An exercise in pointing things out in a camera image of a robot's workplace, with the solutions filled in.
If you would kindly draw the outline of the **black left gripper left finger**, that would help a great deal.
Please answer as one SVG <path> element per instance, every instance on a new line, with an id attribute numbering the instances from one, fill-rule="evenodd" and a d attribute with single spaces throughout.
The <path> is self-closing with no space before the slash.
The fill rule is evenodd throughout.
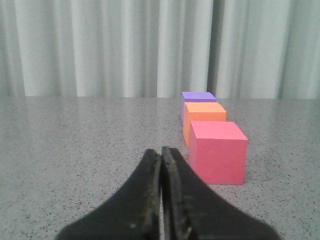
<path id="1" fill-rule="evenodd" d="M 147 149 L 127 181 L 106 202 L 67 225 L 58 240 L 157 240 L 161 157 Z"/>

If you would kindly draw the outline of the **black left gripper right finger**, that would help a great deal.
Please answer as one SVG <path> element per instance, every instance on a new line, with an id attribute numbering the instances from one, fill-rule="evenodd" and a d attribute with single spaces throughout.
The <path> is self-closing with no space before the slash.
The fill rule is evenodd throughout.
<path id="1" fill-rule="evenodd" d="M 212 191 L 176 148 L 161 150 L 164 236 L 167 240 L 279 240 L 268 224 Z"/>

